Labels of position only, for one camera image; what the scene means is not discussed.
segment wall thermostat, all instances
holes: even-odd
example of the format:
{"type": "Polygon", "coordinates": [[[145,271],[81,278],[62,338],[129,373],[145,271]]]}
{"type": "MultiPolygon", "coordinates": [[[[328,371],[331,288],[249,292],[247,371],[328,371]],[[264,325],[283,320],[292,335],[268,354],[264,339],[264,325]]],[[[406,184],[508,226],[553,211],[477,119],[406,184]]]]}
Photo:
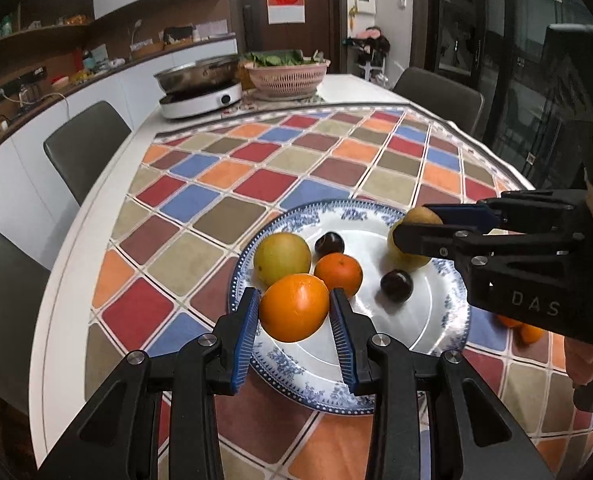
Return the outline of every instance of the wall thermostat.
{"type": "Polygon", "coordinates": [[[359,14],[374,14],[377,13],[375,0],[355,0],[357,3],[357,12],[359,14]]]}

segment plate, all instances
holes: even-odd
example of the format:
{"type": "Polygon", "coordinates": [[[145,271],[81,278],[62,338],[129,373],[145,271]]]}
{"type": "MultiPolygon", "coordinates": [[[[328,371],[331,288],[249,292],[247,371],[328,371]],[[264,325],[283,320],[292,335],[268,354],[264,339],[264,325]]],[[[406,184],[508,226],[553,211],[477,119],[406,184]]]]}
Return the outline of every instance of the plate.
{"type": "MultiPolygon", "coordinates": [[[[389,301],[381,292],[381,276],[395,268],[387,255],[387,234],[404,215],[393,207],[365,200],[330,200],[301,205],[274,219],[259,231],[241,253],[229,289],[229,308],[235,310],[246,286],[266,290],[255,276],[254,251],[266,236],[298,234],[313,250],[315,241],[335,231],[345,241],[345,253],[363,268],[363,283],[350,304],[370,317],[378,332],[397,338],[408,348],[439,355],[461,350],[470,323],[470,306],[461,275],[449,260],[433,259],[412,273],[414,291],[405,304],[389,301]]],[[[322,412],[368,415],[372,396],[355,397],[343,383],[330,320],[297,343],[274,340],[260,323],[252,366],[274,388],[291,399],[322,412]]]]}

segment dark purple grape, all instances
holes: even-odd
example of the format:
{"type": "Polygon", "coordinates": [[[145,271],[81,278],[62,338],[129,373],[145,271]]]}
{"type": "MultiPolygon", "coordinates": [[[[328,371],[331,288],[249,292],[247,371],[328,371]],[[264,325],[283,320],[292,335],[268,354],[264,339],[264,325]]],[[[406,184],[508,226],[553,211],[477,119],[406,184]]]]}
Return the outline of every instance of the dark purple grape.
{"type": "Polygon", "coordinates": [[[315,251],[319,256],[326,254],[342,253],[345,250],[345,242],[341,235],[334,231],[329,231],[324,234],[315,243],[315,251]]]}
{"type": "Polygon", "coordinates": [[[391,270],[381,278],[381,290],[392,301],[407,301],[414,290],[413,277],[404,270],[391,270]]]}

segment yellow-green fruit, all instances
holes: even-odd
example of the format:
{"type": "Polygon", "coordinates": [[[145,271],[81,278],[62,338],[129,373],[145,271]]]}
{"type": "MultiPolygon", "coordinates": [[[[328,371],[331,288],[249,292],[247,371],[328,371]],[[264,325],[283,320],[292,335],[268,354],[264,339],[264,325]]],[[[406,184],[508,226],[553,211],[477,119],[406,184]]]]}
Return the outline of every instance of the yellow-green fruit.
{"type": "Polygon", "coordinates": [[[390,232],[387,235],[387,247],[392,256],[392,259],[397,264],[397,267],[403,270],[407,270],[408,272],[413,272],[413,270],[420,269],[422,266],[426,265],[431,258],[427,256],[421,256],[420,254],[406,254],[402,253],[397,246],[395,246],[395,241],[392,238],[392,233],[400,224],[443,224],[439,215],[437,215],[434,211],[428,209],[424,206],[417,206],[410,209],[406,215],[401,218],[397,223],[395,223],[391,228],[390,232]]]}
{"type": "Polygon", "coordinates": [[[264,238],[254,253],[254,269],[268,286],[290,274],[307,274],[310,264],[310,247],[302,237],[292,233],[275,233],[264,238]]]}

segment faucet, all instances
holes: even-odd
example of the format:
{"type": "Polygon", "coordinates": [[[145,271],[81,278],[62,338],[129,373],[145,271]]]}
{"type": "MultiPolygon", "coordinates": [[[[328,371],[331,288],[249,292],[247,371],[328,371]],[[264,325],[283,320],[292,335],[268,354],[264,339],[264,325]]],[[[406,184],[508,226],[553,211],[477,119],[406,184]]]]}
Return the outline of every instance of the faucet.
{"type": "Polygon", "coordinates": [[[136,34],[137,30],[141,27],[141,25],[143,25],[143,20],[136,20],[134,28],[132,29],[132,33],[130,32],[130,28],[128,27],[128,34],[130,34],[130,61],[132,61],[132,45],[134,45],[134,35],[136,34]]]}

